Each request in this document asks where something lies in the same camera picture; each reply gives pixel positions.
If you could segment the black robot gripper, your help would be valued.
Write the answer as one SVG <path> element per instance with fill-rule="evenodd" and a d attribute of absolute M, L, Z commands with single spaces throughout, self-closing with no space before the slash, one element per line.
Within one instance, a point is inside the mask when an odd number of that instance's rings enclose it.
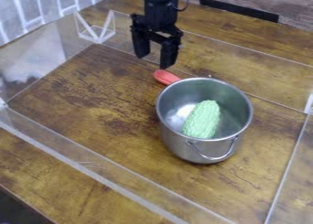
<path fill-rule="evenodd" d="M 132 14 L 133 42 L 136 55 L 142 59 L 150 54 L 150 41 L 157 37 L 158 32 L 166 33 L 170 40 L 162 44 L 161 51 L 161 69 L 172 67 L 178 58 L 178 47 L 182 32 L 177 28 L 178 21 L 178 0 L 144 0 L 145 15 Z"/>

